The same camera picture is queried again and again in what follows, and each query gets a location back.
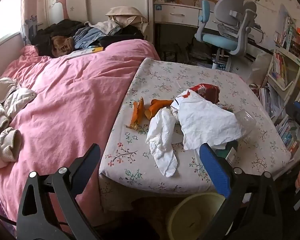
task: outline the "desk drawer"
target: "desk drawer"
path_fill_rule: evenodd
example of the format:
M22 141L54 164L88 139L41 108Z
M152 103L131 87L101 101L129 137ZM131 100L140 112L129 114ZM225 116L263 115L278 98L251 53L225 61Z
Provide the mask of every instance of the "desk drawer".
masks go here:
M199 9L178 5L161 5L161 10L155 10L155 22L176 23L198 26Z

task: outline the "blue seat cushion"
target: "blue seat cushion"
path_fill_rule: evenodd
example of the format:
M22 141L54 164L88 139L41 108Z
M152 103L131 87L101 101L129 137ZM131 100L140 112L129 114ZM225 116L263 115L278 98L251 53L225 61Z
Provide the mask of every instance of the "blue seat cushion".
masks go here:
M208 33L202 33L202 40L206 43L210 43L212 45L226 50L235 50L238 46L237 41L230 40L223 36Z

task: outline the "stack of books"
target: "stack of books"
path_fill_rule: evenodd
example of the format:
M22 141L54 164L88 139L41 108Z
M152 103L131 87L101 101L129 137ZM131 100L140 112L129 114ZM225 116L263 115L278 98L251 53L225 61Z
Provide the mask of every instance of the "stack of books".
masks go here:
M282 98L269 83L265 88L260 89L259 100L271 118L280 112L280 108L284 103Z
M291 40L296 36L296 28L294 26L293 21L291 20L290 16L287 15L285 17L283 23L283 30L278 41L278 45L285 48L286 50L290 49Z
M286 117L276 128L285 147L291 152L291 157L293 157L300 145L297 139L296 124L290 118Z
M273 71L271 76L282 86L282 88L286 88L288 80L287 80L287 69L286 64L284 62L284 58L280 53L274 52L274 64Z

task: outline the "brown garment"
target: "brown garment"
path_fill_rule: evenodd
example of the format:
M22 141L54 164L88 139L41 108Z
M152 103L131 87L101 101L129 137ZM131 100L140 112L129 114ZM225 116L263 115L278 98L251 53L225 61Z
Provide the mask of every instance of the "brown garment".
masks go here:
M64 36L52 37L52 55L54 57L61 57L71 53L74 49L73 38L67 38Z

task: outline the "metal screw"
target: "metal screw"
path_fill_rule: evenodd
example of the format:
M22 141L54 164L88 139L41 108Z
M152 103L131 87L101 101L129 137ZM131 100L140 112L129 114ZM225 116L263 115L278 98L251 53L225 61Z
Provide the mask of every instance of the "metal screw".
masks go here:
M64 173L66 173L67 172L67 168L66 167L62 167L62 168L60 168L59 170L58 170L58 172L60 173L60 174L64 174Z
M239 167L235 167L235 168L233 169L233 171L234 171L235 174L241 174L241 173L242 173L242 169L239 168Z
M31 171L29 177L34 178L35 176L37 176L37 173L35 171Z
M264 173L264 175L265 175L265 177L267 177L267 178L271 178L271 173L268 172L268 171L266 171L266 172Z

